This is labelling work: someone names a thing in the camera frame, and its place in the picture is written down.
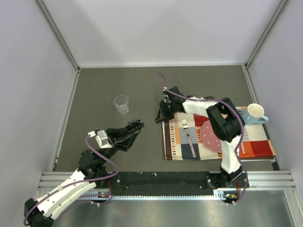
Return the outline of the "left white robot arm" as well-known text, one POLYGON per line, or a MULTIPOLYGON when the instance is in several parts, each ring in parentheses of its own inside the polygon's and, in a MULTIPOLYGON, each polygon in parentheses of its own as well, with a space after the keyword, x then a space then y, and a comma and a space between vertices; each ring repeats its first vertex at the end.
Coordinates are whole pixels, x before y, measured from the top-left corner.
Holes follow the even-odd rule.
POLYGON ((38 199, 24 205, 24 226, 50 227, 53 222, 86 192, 106 185, 107 180, 120 172, 111 157, 117 151, 127 152, 144 124, 133 120, 120 129, 94 130, 87 134, 88 147, 79 159, 79 167, 60 185, 38 199))

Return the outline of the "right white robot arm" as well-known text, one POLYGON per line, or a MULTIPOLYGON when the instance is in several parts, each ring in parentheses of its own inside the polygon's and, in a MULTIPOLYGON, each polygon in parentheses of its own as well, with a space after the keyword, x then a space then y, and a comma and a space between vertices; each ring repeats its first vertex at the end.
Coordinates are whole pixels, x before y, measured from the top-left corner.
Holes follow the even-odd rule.
POLYGON ((226 187, 234 186, 242 174, 238 149, 243 139, 245 123, 231 100, 185 97, 178 87, 164 87, 163 94, 165 98, 159 103, 160 109, 155 122, 171 120, 177 112, 208 117, 213 134, 220 140, 222 151, 221 177, 218 182, 226 187))

